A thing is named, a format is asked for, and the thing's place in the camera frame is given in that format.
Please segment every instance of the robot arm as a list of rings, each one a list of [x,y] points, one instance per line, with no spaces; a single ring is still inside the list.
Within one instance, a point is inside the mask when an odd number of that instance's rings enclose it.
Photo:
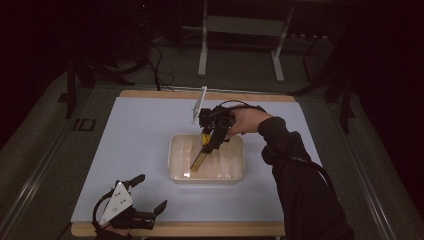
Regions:
[[[96,204],[93,210],[93,226],[96,231],[101,230],[100,225],[109,222],[117,229],[153,229],[156,217],[161,214],[167,205],[165,200],[157,206],[153,212],[138,212],[133,207],[133,200],[128,192],[130,187],[135,187],[143,182],[145,175],[139,175],[130,181],[117,181],[115,189],[105,194]],[[100,204],[110,198],[101,218],[100,224],[96,220],[97,209]]]

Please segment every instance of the plastic container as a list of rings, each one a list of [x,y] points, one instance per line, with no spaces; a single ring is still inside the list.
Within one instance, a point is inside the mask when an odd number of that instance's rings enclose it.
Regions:
[[[190,171],[192,150],[199,135],[176,134],[171,138],[168,156],[169,175],[176,183],[235,184],[243,176],[243,140],[234,136],[209,154],[198,172]]]

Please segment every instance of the gray floor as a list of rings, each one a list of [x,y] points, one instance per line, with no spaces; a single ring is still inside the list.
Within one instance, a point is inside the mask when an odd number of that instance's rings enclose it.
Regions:
[[[198,38],[187,38],[188,44],[180,47],[166,44],[166,38],[157,41],[161,50],[159,70],[166,73],[159,76],[163,82],[172,79],[167,74],[175,78],[164,90],[206,85],[212,90],[284,94],[308,84],[302,58],[310,40],[287,40],[280,57],[286,77],[282,84],[274,80],[268,51],[228,50],[220,42],[209,49],[206,77],[198,78],[200,50],[196,41]],[[320,49],[318,60],[328,47]],[[153,62],[159,59],[158,54],[152,50]],[[0,216],[1,233],[8,234],[5,239],[54,239],[66,229],[114,98],[126,89],[96,77],[98,84],[94,89],[78,88],[78,109],[69,120],[64,119],[66,105],[57,102],[66,91],[66,77],[55,80],[0,152]],[[137,83],[135,89],[154,89],[149,69],[128,76],[128,80]],[[320,158],[334,181],[357,239],[424,239],[424,224],[359,98],[352,97],[351,108],[356,118],[349,120],[351,133],[346,135],[337,120],[339,103],[325,103],[324,92],[322,87],[296,100],[302,106]],[[94,130],[73,131],[77,118],[95,119]],[[27,193],[28,198],[19,198],[21,192]],[[75,238],[68,228],[61,239]]]

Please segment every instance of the person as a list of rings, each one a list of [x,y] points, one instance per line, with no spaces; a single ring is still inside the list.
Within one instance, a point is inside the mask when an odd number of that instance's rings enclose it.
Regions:
[[[347,223],[342,206],[320,173],[304,164],[285,159],[289,155],[311,161],[300,134],[289,132],[284,119],[264,111],[242,108],[233,112],[236,123],[229,129],[228,137],[259,133],[266,142],[262,158],[272,165],[284,212],[286,238],[354,239],[354,232]]]

